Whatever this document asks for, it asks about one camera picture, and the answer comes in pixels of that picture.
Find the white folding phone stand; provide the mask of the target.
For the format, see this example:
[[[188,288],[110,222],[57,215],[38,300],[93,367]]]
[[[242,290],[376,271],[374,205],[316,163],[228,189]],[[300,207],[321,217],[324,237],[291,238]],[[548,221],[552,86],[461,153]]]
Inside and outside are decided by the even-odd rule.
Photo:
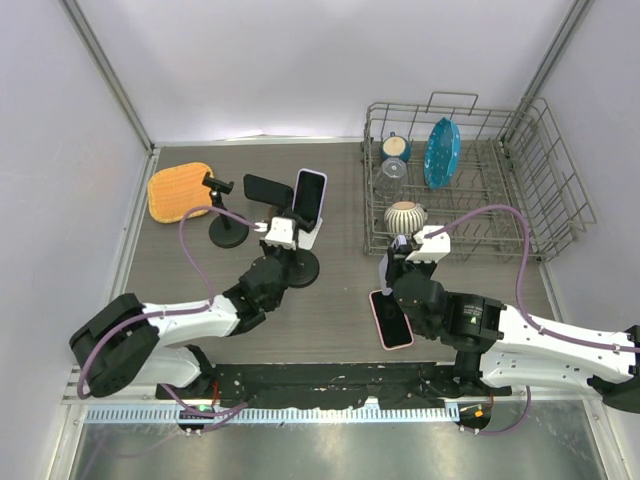
[[[319,218],[310,232],[304,231],[302,228],[298,231],[298,248],[302,250],[311,251],[318,237],[320,228],[322,226],[323,219]]]

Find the orange woven mat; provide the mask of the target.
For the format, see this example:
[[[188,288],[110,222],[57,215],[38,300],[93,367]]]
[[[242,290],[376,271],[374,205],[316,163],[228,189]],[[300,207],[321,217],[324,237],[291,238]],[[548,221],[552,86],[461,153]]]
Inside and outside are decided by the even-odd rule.
[[[148,209],[161,224],[179,222],[190,209],[210,204],[210,189],[202,184],[214,176],[210,166],[191,162],[157,171],[148,181]]]

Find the blue polka dot plate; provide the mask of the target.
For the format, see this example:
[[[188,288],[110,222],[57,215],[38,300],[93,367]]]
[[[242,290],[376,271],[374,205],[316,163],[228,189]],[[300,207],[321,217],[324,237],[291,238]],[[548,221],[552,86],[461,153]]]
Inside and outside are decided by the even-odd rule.
[[[424,179],[432,189],[446,187],[457,170],[461,156],[460,131],[455,122],[443,117],[433,127],[424,158]]]

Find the dark blue ceramic cup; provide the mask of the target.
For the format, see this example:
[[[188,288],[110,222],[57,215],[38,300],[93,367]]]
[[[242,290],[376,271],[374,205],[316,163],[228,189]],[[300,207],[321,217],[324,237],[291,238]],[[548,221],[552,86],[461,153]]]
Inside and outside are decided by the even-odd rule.
[[[411,158],[411,142],[405,137],[391,132],[380,145],[380,155],[383,160],[396,158],[408,163]]]

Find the striped white ceramic mug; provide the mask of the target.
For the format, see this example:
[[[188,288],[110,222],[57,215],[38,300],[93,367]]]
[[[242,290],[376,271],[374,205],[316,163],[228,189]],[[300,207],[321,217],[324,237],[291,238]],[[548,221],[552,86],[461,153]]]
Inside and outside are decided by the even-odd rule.
[[[383,220],[389,236],[413,235],[425,225],[428,213],[417,203],[399,201],[388,207]]]

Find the clear drinking glass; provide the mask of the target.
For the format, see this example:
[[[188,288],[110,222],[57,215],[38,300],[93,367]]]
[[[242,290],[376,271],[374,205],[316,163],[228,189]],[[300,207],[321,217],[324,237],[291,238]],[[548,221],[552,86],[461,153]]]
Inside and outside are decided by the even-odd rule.
[[[398,194],[406,176],[406,164],[398,158],[388,158],[381,165],[382,190],[386,196]]]

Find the tall black phone stand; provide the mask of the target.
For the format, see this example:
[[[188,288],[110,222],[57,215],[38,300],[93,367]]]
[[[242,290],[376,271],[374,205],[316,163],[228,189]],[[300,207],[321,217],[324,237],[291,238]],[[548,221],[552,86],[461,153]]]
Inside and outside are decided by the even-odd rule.
[[[296,250],[289,267],[288,283],[291,288],[306,288],[320,273],[318,258],[308,250]]]

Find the grey left corner post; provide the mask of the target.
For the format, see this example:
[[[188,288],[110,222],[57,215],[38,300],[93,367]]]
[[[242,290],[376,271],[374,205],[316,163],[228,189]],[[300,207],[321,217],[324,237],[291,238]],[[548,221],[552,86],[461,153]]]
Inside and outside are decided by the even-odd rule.
[[[138,141],[146,153],[151,153],[154,150],[154,142],[144,127],[126,89],[120,81],[79,2],[76,0],[60,0],[59,4],[87,50],[89,57],[94,62],[107,88],[110,90],[124,114],[125,119],[132,127]]]

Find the short black phone stand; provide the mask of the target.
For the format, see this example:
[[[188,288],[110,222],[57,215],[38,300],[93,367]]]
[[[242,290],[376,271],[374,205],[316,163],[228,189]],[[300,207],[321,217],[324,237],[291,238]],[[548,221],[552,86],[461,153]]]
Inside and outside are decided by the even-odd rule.
[[[223,182],[206,172],[202,184],[210,189],[209,196],[213,207],[226,210],[223,196],[229,195],[234,182]],[[212,243],[220,248],[231,249],[241,245],[249,235],[249,227],[224,214],[218,214],[209,227],[209,237]]]

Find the aluminium front rail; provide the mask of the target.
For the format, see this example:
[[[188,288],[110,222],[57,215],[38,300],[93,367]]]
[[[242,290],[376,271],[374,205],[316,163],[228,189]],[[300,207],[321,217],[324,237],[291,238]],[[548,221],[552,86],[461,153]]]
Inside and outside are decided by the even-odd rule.
[[[151,397],[168,400],[217,398],[225,407],[247,403],[280,409],[359,407],[370,397],[385,408],[435,404],[444,398],[511,395],[518,386],[549,388],[608,397],[612,381],[571,363],[522,356],[462,355],[453,364],[377,363],[211,363],[197,358],[186,372],[167,361],[135,373],[129,366],[81,380],[73,372],[66,396],[78,400]]]

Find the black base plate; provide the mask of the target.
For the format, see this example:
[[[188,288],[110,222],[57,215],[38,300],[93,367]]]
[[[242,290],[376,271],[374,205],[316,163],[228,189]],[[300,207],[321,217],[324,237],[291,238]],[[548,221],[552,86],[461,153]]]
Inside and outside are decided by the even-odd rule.
[[[227,408],[245,402],[252,408],[301,410],[357,409],[370,397],[386,410],[441,407],[446,399],[512,394],[509,387],[467,381],[452,365],[434,362],[217,364],[190,385],[171,390],[182,400],[218,399]]]

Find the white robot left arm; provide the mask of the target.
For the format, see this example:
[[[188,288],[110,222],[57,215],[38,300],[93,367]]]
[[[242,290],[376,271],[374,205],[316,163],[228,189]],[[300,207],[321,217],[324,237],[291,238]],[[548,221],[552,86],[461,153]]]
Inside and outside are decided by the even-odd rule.
[[[136,383],[205,397],[212,367],[193,341],[250,332],[280,307],[287,289],[311,285],[319,272],[308,250],[264,246],[235,285],[211,298],[162,305],[143,303],[133,293],[116,297],[69,340],[81,368],[78,397],[104,398]]]

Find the round wooden phone stand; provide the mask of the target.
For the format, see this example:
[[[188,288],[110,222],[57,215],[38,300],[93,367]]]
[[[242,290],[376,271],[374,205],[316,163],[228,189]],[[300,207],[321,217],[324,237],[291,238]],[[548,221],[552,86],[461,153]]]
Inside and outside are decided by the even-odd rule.
[[[269,220],[271,220],[274,217],[281,217],[284,212],[285,209],[283,207],[271,206],[268,210],[267,217]]]

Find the grey aluminium corner post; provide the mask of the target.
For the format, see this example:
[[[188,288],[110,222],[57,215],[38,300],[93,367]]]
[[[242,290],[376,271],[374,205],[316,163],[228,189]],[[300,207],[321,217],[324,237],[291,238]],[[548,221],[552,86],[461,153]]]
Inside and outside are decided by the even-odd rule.
[[[574,0],[571,3],[521,97],[518,106],[519,110],[526,110],[528,100],[539,96],[594,4],[594,0]]]

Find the black phone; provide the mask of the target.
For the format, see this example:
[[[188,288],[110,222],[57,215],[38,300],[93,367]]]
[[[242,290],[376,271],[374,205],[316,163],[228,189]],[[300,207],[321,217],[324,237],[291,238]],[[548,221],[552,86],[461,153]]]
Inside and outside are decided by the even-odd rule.
[[[244,195],[248,200],[286,209],[293,203],[293,189],[285,184],[246,174],[243,177]]]

